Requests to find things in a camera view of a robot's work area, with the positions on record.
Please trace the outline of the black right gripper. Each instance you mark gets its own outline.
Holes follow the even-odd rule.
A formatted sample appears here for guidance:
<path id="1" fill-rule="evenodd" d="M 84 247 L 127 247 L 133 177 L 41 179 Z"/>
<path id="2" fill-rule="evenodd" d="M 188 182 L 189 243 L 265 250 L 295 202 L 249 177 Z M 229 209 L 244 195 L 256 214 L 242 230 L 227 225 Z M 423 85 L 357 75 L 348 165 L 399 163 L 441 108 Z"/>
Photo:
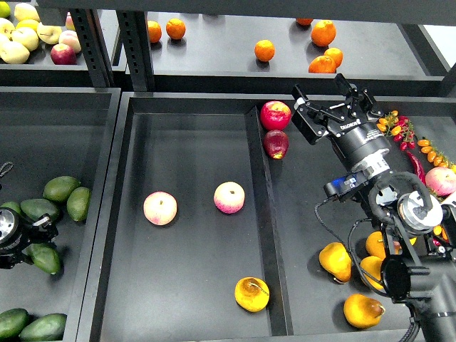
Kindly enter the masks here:
<path id="1" fill-rule="evenodd" d="M 382 132 L 375 122 L 382 110 L 375 100 L 367 93 L 358 93 L 357 87 L 342 73 L 336 74 L 334 82 L 345 100 L 328 108 L 311 102 L 300 85 L 293 87 L 295 112 L 291 121 L 308 143 L 314 145 L 321 138 L 330 137 L 343 144 L 359 139 L 359 144 L 364 145 L 381 137 Z"/>

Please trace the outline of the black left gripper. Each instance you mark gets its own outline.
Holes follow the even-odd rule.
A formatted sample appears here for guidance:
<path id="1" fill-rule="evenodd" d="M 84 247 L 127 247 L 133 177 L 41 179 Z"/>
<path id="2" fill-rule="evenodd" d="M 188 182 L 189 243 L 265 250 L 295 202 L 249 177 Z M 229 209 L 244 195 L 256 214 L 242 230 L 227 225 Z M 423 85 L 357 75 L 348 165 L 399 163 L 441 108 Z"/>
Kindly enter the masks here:
<path id="1" fill-rule="evenodd" d="M 31 244 L 39 244 L 49 249 L 57 249 L 50 242 L 58 235 L 51 218 L 45 214 L 32 222 L 17 213 L 1 213 L 1 269 L 12 269 L 17 264 L 34 264 L 25 252 Z"/>

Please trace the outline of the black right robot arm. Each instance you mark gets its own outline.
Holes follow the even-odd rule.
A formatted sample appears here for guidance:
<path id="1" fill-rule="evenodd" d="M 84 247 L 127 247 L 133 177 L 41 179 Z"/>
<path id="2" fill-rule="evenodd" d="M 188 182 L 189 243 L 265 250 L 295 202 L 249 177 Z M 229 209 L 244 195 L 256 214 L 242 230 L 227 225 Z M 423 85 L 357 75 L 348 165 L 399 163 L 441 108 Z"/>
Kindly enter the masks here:
<path id="1" fill-rule="evenodd" d="M 341 74 L 335 82 L 342 103 L 329 108 L 295 86 L 292 122 L 311 144 L 331 141 L 346 175 L 324 187 L 328 200 L 359 202 L 366 220 L 379 228 L 385 250 L 380 273 L 359 267 L 378 295 L 410 311 L 404 335 L 412 341 L 455 339 L 455 206 L 441 204 L 420 178 L 392 170 L 385 161 L 390 143 L 377 125 L 382 110 L 367 90 Z"/>

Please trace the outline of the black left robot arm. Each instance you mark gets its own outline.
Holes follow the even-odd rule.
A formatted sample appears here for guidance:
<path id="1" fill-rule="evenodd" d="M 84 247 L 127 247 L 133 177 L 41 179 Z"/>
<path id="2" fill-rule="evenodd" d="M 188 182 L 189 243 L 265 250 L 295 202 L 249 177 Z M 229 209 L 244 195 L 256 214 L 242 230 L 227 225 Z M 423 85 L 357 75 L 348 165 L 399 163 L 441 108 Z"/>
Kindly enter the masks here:
<path id="1" fill-rule="evenodd" d="M 1 269 L 12 269 L 23 262 L 33 264 L 26 249 L 32 244 L 49 243 L 57 236 L 57 227 L 49 214 L 32 220 L 15 209 L 1 206 Z"/>

